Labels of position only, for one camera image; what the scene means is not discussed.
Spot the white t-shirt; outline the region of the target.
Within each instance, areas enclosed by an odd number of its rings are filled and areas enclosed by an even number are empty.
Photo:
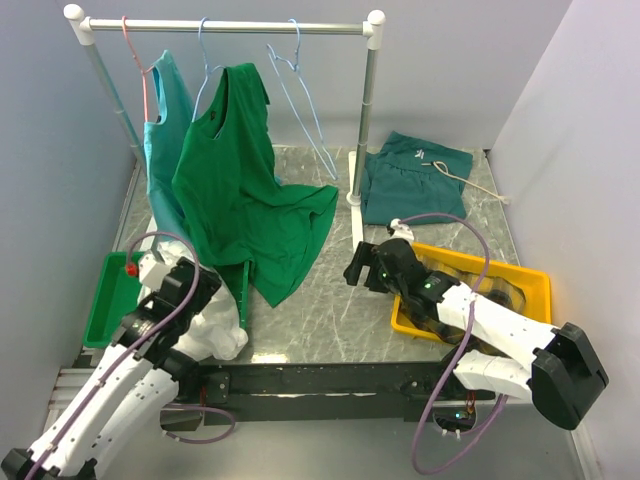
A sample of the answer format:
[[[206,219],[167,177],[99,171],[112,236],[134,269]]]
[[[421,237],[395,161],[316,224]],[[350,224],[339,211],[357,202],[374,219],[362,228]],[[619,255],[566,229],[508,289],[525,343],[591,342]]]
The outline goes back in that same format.
[[[191,251],[176,240],[161,241],[156,253],[147,250],[144,254],[148,252],[169,266],[173,266],[180,257],[194,260]],[[138,301],[148,292],[149,290],[141,285]],[[236,300],[225,281],[222,281],[221,289],[204,309],[193,317],[189,330],[179,337],[174,349],[196,361],[209,357],[230,361],[238,356],[247,342],[248,334],[239,326]]]

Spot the green t-shirt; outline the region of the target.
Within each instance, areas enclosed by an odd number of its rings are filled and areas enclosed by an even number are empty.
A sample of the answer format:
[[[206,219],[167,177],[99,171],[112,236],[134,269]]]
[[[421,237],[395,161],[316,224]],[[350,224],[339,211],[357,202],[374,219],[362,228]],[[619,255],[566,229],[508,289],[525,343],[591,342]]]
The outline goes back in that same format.
[[[172,188],[200,262],[227,279],[249,262],[250,283],[276,307],[322,250],[338,190],[276,181],[269,104],[254,64],[225,68],[211,104],[188,127]]]

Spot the blue hanger holding green shirt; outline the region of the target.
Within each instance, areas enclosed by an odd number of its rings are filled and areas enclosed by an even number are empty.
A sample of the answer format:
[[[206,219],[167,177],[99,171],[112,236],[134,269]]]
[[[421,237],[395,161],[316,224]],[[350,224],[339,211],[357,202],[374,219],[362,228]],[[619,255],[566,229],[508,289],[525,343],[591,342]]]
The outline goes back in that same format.
[[[200,87],[198,89],[198,92],[197,92],[197,95],[196,95],[196,99],[194,101],[194,110],[193,110],[193,114],[192,114],[192,122],[195,122],[198,119],[200,102],[201,102],[203,93],[204,93],[205,89],[207,88],[207,85],[209,83],[209,80],[210,80],[211,76],[214,73],[216,73],[218,70],[223,70],[224,69],[223,65],[217,65],[217,66],[213,67],[211,65],[210,61],[209,61],[207,48],[205,46],[204,39],[203,39],[204,26],[205,26],[205,23],[208,22],[208,21],[209,21],[208,17],[203,17],[200,20],[199,27],[198,27],[198,32],[197,32],[198,44],[199,44],[200,51],[201,51],[201,54],[202,54],[204,77],[203,77],[203,80],[202,80],[202,82],[200,84]]]

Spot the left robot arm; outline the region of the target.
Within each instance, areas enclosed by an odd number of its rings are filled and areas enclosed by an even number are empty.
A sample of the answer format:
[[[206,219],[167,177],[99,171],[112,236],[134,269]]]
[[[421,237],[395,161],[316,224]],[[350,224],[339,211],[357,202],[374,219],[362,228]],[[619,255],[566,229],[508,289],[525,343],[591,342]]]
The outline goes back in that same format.
[[[212,271],[180,258],[123,316],[99,365],[54,424],[1,463],[9,479],[96,479],[135,424],[199,388],[196,360],[176,345],[221,290]]]

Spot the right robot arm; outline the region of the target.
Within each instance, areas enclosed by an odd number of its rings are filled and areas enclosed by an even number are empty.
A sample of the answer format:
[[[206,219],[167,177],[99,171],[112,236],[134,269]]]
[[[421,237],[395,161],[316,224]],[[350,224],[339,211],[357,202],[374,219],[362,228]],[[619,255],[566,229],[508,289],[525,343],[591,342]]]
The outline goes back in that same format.
[[[573,430],[609,384],[587,334],[551,324],[543,272],[392,237],[359,242],[343,276],[394,295],[394,330],[453,346],[437,376],[449,398],[505,394]]]

